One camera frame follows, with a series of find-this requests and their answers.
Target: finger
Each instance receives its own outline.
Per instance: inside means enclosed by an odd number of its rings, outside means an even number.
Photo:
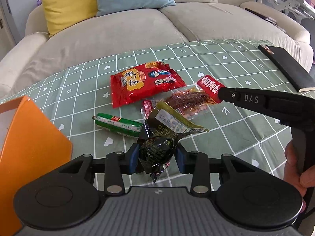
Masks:
[[[296,166],[291,166],[288,162],[285,163],[283,180],[298,189],[302,197],[305,195],[306,188],[300,184],[300,175]]]
[[[302,173],[300,183],[306,188],[315,186],[315,166],[310,167]]]
[[[293,141],[291,140],[284,150],[284,155],[287,158],[288,163],[291,166],[295,166],[297,163],[297,156],[294,150]]]

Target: sofa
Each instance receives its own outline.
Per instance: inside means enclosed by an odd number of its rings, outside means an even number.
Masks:
[[[255,0],[175,0],[176,6],[136,9],[94,17],[49,38],[42,6],[28,17],[25,37],[0,62],[0,98],[17,93],[67,67],[127,51],[173,43],[268,40],[285,48],[306,71],[313,50],[309,32]],[[277,20],[286,34],[244,10]]]

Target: yellow pillow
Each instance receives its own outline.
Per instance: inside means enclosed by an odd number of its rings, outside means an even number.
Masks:
[[[42,0],[50,37],[97,13],[96,0]]]

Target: green checkered tablecloth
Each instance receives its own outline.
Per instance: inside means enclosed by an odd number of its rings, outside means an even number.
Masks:
[[[296,93],[278,68],[257,48],[267,41],[209,40],[165,45],[104,57],[73,66],[38,82],[5,102],[28,95],[41,111],[73,143],[72,158],[90,153],[105,157],[117,150],[127,151],[134,139],[95,128],[92,116],[103,112],[129,120],[143,121],[141,102],[113,109],[110,75],[150,61],[168,63],[187,85],[210,74],[227,87],[246,87]],[[302,95],[315,97],[315,93]],[[210,129],[181,140],[187,151],[205,152],[219,158],[230,153],[255,166],[283,177],[284,148],[291,139],[290,128],[277,120],[222,102],[193,122]],[[124,175],[130,185],[190,186],[191,175],[181,175],[174,158],[170,167],[152,184],[149,175]],[[219,187],[216,174],[212,187]],[[104,188],[104,175],[96,176],[95,187]]]

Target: round pad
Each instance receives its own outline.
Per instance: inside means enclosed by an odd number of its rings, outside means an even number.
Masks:
[[[298,215],[297,189],[265,173],[237,173],[221,185],[216,203],[229,219],[255,229],[283,226]]]
[[[41,177],[15,195],[14,209],[23,224],[42,230],[72,227],[97,210],[100,197],[79,176],[57,173]]]

